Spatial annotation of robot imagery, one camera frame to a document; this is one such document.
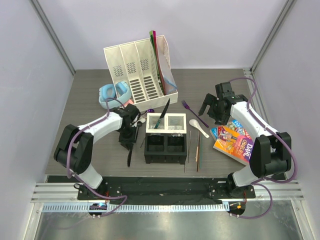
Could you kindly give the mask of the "purple metallic spoon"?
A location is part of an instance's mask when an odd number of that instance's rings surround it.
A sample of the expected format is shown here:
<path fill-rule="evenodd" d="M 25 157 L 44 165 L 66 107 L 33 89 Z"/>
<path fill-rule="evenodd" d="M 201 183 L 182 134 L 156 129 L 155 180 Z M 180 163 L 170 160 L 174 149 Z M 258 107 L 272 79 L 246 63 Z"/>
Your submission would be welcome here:
<path fill-rule="evenodd" d="M 155 112 L 155 110 L 154 110 L 154 109 L 152 109 L 152 108 L 150 108 L 150 109 L 148 109 L 148 110 L 147 110 L 147 112 L 148 112 L 148 113 L 154 113 L 154 112 Z"/>

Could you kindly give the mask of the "teal handled black knife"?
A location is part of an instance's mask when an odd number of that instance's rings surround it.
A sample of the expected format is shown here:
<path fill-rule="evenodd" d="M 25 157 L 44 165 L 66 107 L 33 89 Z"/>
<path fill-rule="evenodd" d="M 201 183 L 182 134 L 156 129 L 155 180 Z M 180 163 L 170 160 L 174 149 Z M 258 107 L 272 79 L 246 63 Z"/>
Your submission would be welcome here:
<path fill-rule="evenodd" d="M 162 111 L 162 113 L 161 113 L 160 117 L 158 118 L 158 120 L 157 120 L 157 122 L 156 122 L 156 124 L 155 124 L 154 129 L 157 129 L 157 128 L 159 127 L 159 125 L 160 125 L 160 123 L 161 123 L 162 119 L 165 117 L 166 112 L 167 112 L 167 110 L 168 110 L 168 108 L 169 108 L 169 105 L 170 105 L 170 101 L 171 101 L 171 100 L 170 100 L 170 99 L 168 99 L 168 101 L 167 101 L 167 103 L 166 103 L 166 105 L 165 105 L 165 107 L 164 107 L 164 109 L 163 109 L 163 111 Z"/>

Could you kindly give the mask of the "black plastic knife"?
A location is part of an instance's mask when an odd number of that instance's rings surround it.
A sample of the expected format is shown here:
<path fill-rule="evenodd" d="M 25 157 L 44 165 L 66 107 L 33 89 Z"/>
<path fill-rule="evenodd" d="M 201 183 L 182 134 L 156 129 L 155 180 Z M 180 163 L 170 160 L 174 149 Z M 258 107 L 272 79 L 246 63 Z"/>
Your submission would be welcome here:
<path fill-rule="evenodd" d="M 133 148 L 131 147 L 127 156 L 127 167 L 129 168 L 131 166 L 131 159 L 132 159 L 132 152 Z"/>

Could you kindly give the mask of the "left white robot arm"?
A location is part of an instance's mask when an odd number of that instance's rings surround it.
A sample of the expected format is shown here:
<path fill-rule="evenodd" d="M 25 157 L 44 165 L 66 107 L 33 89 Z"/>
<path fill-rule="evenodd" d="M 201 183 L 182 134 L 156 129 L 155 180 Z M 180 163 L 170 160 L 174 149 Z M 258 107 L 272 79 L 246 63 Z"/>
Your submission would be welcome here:
<path fill-rule="evenodd" d="M 131 157 L 136 143 L 136 121 L 141 116 L 132 104 L 124 108 L 113 108 L 100 118 L 84 125 L 67 125 L 59 139 L 53 158 L 67 169 L 67 175 L 74 175 L 89 188 L 89 194 L 100 200 L 107 192 L 103 177 L 92 165 L 94 144 L 112 132 L 118 132 L 118 141 L 129 151 Z"/>

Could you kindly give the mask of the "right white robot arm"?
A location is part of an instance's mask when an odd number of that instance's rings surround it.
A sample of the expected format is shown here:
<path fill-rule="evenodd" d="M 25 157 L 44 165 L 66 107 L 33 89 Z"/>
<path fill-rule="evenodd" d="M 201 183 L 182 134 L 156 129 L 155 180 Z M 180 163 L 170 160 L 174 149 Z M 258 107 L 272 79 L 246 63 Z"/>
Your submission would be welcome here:
<path fill-rule="evenodd" d="M 250 135 L 253 145 L 247 150 L 248 165 L 230 173 L 226 181 L 226 193 L 233 198 L 243 196 L 253 183 L 270 180 L 273 175 L 288 172 L 292 167 L 292 139 L 287 132 L 279 132 L 268 125 L 253 109 L 250 100 L 235 94 L 230 82 L 215 86 L 216 95 L 208 93 L 198 114 L 205 111 L 217 125 L 226 125 L 233 118 Z"/>

